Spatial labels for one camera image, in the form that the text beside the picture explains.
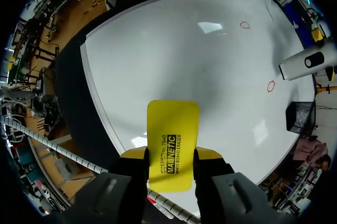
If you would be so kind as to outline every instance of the red circle marking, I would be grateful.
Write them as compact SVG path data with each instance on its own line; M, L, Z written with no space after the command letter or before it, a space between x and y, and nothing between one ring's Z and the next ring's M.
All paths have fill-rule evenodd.
M242 28L251 28L251 26L249 25L249 23L245 22L245 21L241 21L240 27L242 27Z
M274 87L275 87L275 81L270 81L267 85L267 92L268 93L271 93L273 90L274 90Z

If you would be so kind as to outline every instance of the black mesh basket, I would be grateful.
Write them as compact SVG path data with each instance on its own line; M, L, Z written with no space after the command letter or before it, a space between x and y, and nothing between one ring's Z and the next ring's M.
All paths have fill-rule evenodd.
M285 111L286 129L303 135L312 131L312 112L315 102L291 102Z

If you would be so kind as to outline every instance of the whiteboard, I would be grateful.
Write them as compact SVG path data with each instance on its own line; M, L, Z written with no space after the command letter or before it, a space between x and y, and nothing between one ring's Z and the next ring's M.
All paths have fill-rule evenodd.
M197 145L258 183L298 138L286 131L288 104L314 100L312 76L289 82L279 71L301 50L294 27L269 0L151 0L89 33L81 54L119 153L146 144L151 100L194 100ZM198 215L194 190L163 195Z

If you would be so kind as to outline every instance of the person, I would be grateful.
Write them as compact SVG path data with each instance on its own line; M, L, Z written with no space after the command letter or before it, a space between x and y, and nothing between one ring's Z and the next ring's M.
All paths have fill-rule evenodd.
M295 148L293 160L305 161L310 166L321 167L323 161L321 158L328 153L326 144L321 143L317 136L303 137L299 139Z
M323 157L321 157L319 160L317 160L316 163L320 165L319 167L323 171L327 171L330 167L330 164L331 164L331 157L328 154L325 154Z

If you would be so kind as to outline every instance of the yellow object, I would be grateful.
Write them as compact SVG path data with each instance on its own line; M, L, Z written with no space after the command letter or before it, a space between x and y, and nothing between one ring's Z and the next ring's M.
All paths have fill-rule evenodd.
M193 101L153 100L147 106L150 188L158 192L190 189L199 123Z
M335 80L335 76L336 76L336 73L333 72L333 73L332 73L332 78L331 78L330 82L333 82L333 81Z
M316 28L313 31L311 31L311 34L312 34L312 37L314 38L315 42L323 40L323 35L322 35L319 28Z
M199 159L205 160L205 159L218 159L223 157L216 151L211 149L205 149L201 147L196 147L196 150L198 151Z
M124 158L135 158L135 159L144 159L146 146L135 148L135 149L129 149L123 154L121 154L121 157Z
M7 70L10 71L12 69L12 66L13 66L13 62L15 61L15 58L14 56L12 55L10 58L9 58L9 61L8 61L8 67L7 67Z

